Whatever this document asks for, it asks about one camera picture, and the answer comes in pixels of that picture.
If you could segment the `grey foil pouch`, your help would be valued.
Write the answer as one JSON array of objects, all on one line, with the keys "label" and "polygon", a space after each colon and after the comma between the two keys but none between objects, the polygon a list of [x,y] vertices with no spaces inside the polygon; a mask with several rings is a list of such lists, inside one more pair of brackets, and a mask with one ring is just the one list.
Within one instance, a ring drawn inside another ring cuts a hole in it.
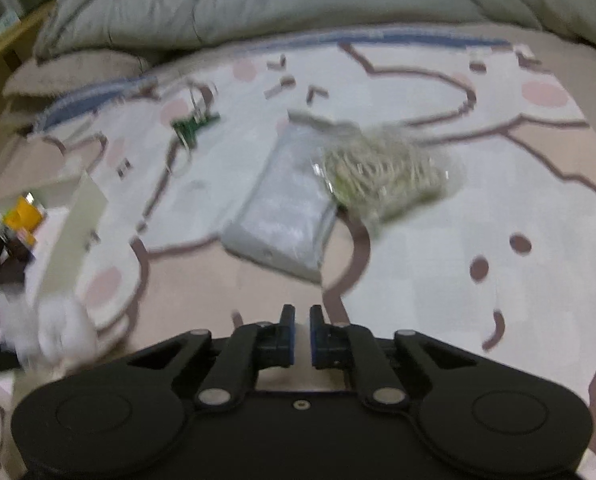
[{"label": "grey foil pouch", "polygon": [[278,138],[243,207],[221,233],[232,254],[319,284],[337,206],[314,166],[335,137],[290,125]]}]

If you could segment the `wooden headboard shelf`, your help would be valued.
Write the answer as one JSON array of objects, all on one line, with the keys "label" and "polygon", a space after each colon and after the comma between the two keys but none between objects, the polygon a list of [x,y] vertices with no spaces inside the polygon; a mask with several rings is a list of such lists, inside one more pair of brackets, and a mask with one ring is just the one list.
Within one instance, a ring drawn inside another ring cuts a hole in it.
[{"label": "wooden headboard shelf", "polygon": [[42,2],[22,18],[14,10],[4,10],[0,15],[0,61],[14,51],[28,55],[55,6],[56,0]]}]

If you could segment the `white shallow cardboard tray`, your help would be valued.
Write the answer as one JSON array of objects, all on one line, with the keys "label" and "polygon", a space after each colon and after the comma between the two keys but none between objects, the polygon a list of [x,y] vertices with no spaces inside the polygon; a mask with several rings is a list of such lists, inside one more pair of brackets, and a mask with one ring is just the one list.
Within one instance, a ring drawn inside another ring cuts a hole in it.
[{"label": "white shallow cardboard tray", "polygon": [[45,209],[34,232],[33,258],[25,270],[28,304],[76,287],[90,234],[107,200],[89,174],[104,158],[106,138],[94,134],[72,146],[51,139],[21,145],[0,179],[0,221],[18,197],[31,195]]}]

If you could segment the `yellow headlamp with strap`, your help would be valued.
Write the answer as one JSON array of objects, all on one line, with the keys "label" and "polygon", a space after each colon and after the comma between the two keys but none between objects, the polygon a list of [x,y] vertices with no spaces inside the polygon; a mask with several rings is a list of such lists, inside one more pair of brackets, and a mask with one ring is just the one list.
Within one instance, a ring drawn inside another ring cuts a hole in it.
[{"label": "yellow headlamp with strap", "polygon": [[33,192],[23,192],[16,198],[0,221],[0,270],[9,262],[23,269],[28,266],[36,246],[36,231],[45,218],[46,208]]}]

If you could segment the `beige fluffy blanket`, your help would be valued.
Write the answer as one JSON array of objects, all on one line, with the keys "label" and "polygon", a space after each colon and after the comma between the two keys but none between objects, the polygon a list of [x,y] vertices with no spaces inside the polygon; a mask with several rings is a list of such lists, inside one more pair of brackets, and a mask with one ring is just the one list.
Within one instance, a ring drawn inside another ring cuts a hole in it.
[{"label": "beige fluffy blanket", "polygon": [[142,56],[108,49],[83,50],[44,62],[29,58],[4,84],[0,127],[8,132],[28,130],[44,110],[68,93],[135,78],[150,66]]}]

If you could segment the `cartoon print bed sheet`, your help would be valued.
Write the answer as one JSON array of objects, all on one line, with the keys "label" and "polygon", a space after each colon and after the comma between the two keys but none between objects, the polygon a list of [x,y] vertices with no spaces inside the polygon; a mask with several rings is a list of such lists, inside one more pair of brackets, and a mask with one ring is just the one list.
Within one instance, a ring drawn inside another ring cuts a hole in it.
[{"label": "cartoon print bed sheet", "polygon": [[0,479],[596,479],[578,103],[393,27],[59,100],[0,175]]}]

